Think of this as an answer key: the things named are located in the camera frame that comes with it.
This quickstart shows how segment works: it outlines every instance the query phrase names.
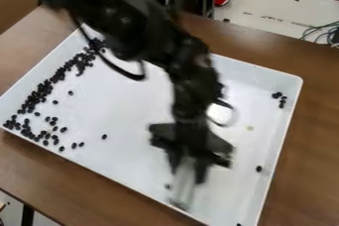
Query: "wooden table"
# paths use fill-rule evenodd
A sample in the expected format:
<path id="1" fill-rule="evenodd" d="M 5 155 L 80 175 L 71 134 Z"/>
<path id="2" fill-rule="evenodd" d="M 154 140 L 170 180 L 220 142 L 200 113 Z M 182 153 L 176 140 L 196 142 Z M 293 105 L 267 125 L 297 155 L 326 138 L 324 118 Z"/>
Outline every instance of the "wooden table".
<path id="1" fill-rule="evenodd" d="M 220 55 L 304 80 L 260 225 L 339 223 L 339 51 L 185 15 L 182 24 Z M 38 8 L 0 37 L 0 93 L 73 27 Z M 118 183 L 0 131 L 0 188 L 71 226 L 197 225 Z"/>

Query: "white tray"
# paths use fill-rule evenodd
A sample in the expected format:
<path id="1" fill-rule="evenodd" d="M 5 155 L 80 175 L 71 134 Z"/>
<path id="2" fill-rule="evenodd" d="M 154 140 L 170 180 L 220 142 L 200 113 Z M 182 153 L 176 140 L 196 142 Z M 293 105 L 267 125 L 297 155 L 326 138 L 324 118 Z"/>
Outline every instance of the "white tray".
<path id="1" fill-rule="evenodd" d="M 96 32 L 85 27 L 91 37 Z M 0 123 L 16 113 L 37 85 L 51 77 L 56 69 L 87 42 L 75 31 L 40 63 L 22 77 L 0 98 Z M 208 225 L 256 225 L 273 177 L 283 139 L 292 116 L 302 80 L 294 75 L 213 55 L 221 81 L 228 87 L 227 101 L 237 107 L 239 120 L 231 128 L 211 124 L 211 129 L 236 148 L 232 169 L 213 167 L 207 183 L 200 186 L 189 211 Z M 136 68 L 130 63 L 118 64 Z M 164 151 L 149 145 L 148 125 L 171 121 L 170 83 L 159 68 L 148 64 L 148 79 L 129 80 L 112 71 L 101 59 L 81 77 L 73 69 L 65 81 L 55 85 L 53 93 L 33 114 L 19 115 L 18 120 L 31 119 L 37 133 L 51 128 L 44 119 L 57 116 L 57 125 L 68 131 L 58 133 L 66 150 L 45 147 L 9 131 L 43 149 L 96 171 L 108 178 L 135 189 L 150 198 L 168 204 L 171 174 Z M 281 91 L 288 97 L 284 109 L 272 93 Z M 107 140 L 101 136 L 107 134 Z M 84 142 L 83 148 L 72 150 L 73 142 Z M 257 173 L 256 167 L 262 166 Z"/>

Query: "black cable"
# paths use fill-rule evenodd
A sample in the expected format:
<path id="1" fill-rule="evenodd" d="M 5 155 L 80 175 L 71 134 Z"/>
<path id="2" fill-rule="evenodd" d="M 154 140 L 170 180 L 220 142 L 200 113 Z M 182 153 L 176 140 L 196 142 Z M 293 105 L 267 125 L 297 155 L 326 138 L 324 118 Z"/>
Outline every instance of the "black cable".
<path id="1" fill-rule="evenodd" d="M 86 38 L 86 40 L 88 42 L 90 42 L 91 40 L 90 40 L 88 34 L 81 27 L 79 21 L 77 21 L 77 19 L 75 17 L 73 17 L 71 14 L 69 14 L 69 15 L 70 15 L 70 18 L 72 19 L 73 23 L 75 24 L 75 26 L 79 28 L 80 33 Z M 112 63 L 98 49 L 94 49 L 94 50 L 95 50 L 95 53 L 100 56 L 100 58 L 104 61 L 105 64 L 107 64 L 113 70 L 124 75 L 125 77 L 136 80 L 136 81 L 140 81 L 140 80 L 143 80 L 143 79 L 146 78 L 146 68 L 145 68 L 145 64 L 144 64 L 143 61 L 137 60 L 137 63 L 139 64 L 139 68 L 140 68 L 140 74 L 135 74 L 135 73 L 129 72 L 129 71 L 119 67 L 118 65 Z"/>

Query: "black bean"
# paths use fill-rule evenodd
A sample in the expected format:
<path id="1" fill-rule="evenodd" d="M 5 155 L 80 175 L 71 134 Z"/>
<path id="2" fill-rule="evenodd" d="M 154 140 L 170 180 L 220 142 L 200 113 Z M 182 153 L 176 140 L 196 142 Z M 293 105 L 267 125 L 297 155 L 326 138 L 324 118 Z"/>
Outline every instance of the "black bean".
<path id="1" fill-rule="evenodd" d="M 272 94 L 272 97 L 273 97 L 274 99 L 278 99 L 278 98 L 280 98 L 282 95 L 283 95 L 283 94 L 282 94 L 281 92 L 277 92 L 277 93 Z"/>
<path id="2" fill-rule="evenodd" d="M 257 166 L 257 167 L 256 167 L 256 172 L 261 172 L 261 171 L 263 171 L 263 167 Z"/>

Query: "cable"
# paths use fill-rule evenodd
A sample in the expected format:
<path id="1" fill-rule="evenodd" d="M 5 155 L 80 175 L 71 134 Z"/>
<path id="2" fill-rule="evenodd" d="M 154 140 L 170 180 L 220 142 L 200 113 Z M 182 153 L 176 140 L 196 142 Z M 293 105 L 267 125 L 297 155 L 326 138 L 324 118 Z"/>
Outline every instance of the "cable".
<path id="1" fill-rule="evenodd" d="M 70 18 L 72 19 L 73 23 L 75 24 L 75 26 L 79 28 L 80 33 L 85 37 L 85 39 L 88 42 L 90 42 L 91 40 L 90 40 L 88 34 L 81 27 L 81 24 L 79 23 L 79 21 L 77 21 L 77 19 L 75 17 L 73 17 L 71 14 L 69 14 L 69 15 L 70 15 Z M 100 56 L 100 58 L 104 61 L 105 64 L 107 64 L 113 70 L 119 72 L 120 74 L 124 75 L 127 78 L 137 80 L 137 81 L 140 81 L 140 80 L 143 80 L 143 79 L 146 78 L 145 64 L 141 60 L 137 60 L 137 63 L 139 64 L 139 68 L 140 68 L 140 74 L 135 74 L 135 73 L 129 72 L 129 71 L 119 67 L 118 65 L 116 65 L 113 62 L 111 62 L 110 60 L 108 60 L 98 49 L 95 49 L 95 53 Z"/>
<path id="2" fill-rule="evenodd" d="M 333 22 L 333 23 L 329 23 L 323 26 L 313 26 L 310 27 L 308 29 L 306 29 L 303 33 L 302 33 L 302 37 L 300 38 L 301 40 L 305 40 L 308 36 L 310 36 L 311 34 L 318 32 L 322 29 L 325 28 L 329 28 L 329 27 L 339 27 L 339 21 Z"/>

